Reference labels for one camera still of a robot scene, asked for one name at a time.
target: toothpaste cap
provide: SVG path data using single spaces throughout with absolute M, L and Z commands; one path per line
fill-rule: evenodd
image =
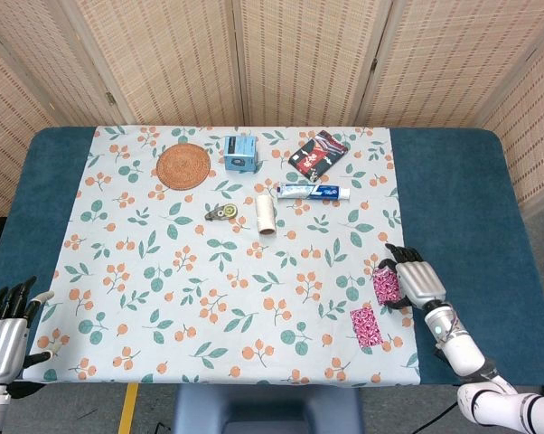
M 338 200 L 349 200 L 351 198 L 351 189 L 350 188 L 341 188 L 340 194 L 338 195 Z

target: table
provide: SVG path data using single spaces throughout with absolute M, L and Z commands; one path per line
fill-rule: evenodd
M 0 243 L 0 286 L 5 276 L 11 283 L 33 273 L 41 282 L 35 291 L 51 281 L 92 134 L 93 128 L 54 128 L 33 140 Z M 406 244 L 434 264 L 503 375 L 543 383 L 544 300 L 498 139 L 481 130 L 434 128 L 392 129 L 391 138 Z M 57 212 L 45 211 L 56 203 Z M 432 356 L 421 319 L 416 313 L 421 383 L 455 382 Z

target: beige wall panel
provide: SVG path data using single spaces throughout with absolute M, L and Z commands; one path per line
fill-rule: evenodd
M 78 0 L 142 124 L 241 125 L 226 0 Z
M 372 61 L 370 38 L 378 42 L 373 30 L 377 20 L 386 19 L 387 1 L 238 0 L 234 5 L 241 19 L 251 125 L 354 120 Z
M 363 125 L 464 127 L 544 28 L 544 0 L 409 0 Z
M 521 205 L 544 190 L 544 51 L 487 120 L 502 141 Z
M 0 215 L 7 215 L 35 133 L 54 122 L 0 58 Z
M 72 125 L 113 124 L 104 92 L 89 80 L 46 1 L 0 0 L 0 40 Z

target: robotic arm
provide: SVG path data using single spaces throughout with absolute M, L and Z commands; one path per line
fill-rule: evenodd
M 411 248 L 387 244 L 395 261 L 383 260 L 379 268 L 396 271 L 400 292 L 392 308 L 413 306 L 425 312 L 425 322 L 436 339 L 436 349 L 462 379 L 457 401 L 463 415 L 482 426 L 500 425 L 527 434 L 544 434 L 544 397 L 517 393 L 487 360 L 464 328 L 446 291 L 428 262 Z
M 0 290 L 0 432 L 11 401 L 10 384 L 22 369 L 52 357 L 51 351 L 27 355 L 29 327 L 45 301 L 53 297 L 51 291 L 31 300 L 27 308 L 27 297 L 36 277 L 12 288 Z

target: yellow line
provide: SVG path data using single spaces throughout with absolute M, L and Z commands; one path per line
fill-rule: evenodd
M 131 382 L 127 385 L 126 398 L 124 399 L 124 409 L 121 411 L 121 421 L 117 434 L 129 434 L 131 431 L 131 421 L 134 418 L 136 409 L 137 387 L 139 384 Z

